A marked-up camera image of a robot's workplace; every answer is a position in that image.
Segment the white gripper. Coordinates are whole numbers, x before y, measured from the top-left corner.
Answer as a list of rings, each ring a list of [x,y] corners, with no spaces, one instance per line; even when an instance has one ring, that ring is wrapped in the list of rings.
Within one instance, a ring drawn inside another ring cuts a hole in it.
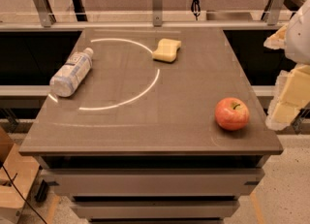
[[[299,8],[289,24],[283,25],[263,43],[266,48],[285,49],[286,57],[297,64],[277,77],[266,126],[274,131],[288,127],[310,103],[310,0]]]

